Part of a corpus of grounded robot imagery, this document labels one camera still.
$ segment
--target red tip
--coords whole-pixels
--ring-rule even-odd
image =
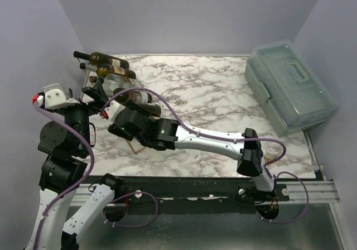
[[[103,112],[102,116],[103,116],[105,119],[108,119],[108,118],[109,118],[109,116],[108,116],[108,114],[107,114],[106,112]]]
[[[34,102],[36,102],[37,101],[37,99],[38,99],[38,97],[39,97],[40,95],[35,95],[33,98],[32,98],[32,105],[34,104]]]

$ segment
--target gray floor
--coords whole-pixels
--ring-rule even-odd
[[[293,218],[300,205],[281,206],[279,220]],[[139,224],[151,216],[128,216]],[[328,204],[310,205],[307,214],[292,224],[274,225],[256,215],[159,215],[149,227],[125,229],[104,225],[100,215],[80,242],[86,250],[319,250],[343,249]]]

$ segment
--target green plastic container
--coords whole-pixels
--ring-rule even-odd
[[[254,48],[245,78],[277,135],[326,121],[336,100],[288,40]]]

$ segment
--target marble table top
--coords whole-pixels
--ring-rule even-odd
[[[244,77],[245,57],[119,57],[127,59],[137,79],[146,88],[161,94],[186,123],[232,133],[244,132],[249,127],[255,129],[259,137],[278,138]],[[153,97],[153,102],[158,102],[158,99]],[[162,103],[159,105],[161,117],[173,118]],[[107,131],[108,121],[99,116],[91,116],[90,121],[97,127],[92,175],[108,172],[118,176],[242,176],[236,172],[237,161],[215,153],[145,148],[135,155],[124,139]],[[288,171],[300,178],[315,178],[303,132],[279,139],[286,144],[287,154],[269,166],[271,173]],[[138,150],[141,145],[134,141],[133,147]],[[273,148],[276,154],[281,152],[275,143],[262,142],[262,147],[264,152],[267,148]]]

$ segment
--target white wall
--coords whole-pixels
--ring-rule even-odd
[[[319,0],[294,45],[339,103],[310,131],[324,173],[334,179],[357,246],[357,0]]]
[[[249,54],[293,41],[317,0],[59,0],[85,51]]]
[[[82,46],[57,0],[0,0],[0,7],[0,248],[19,250],[35,223],[46,157],[37,145],[48,120],[32,97],[57,82],[80,91],[72,53]]]

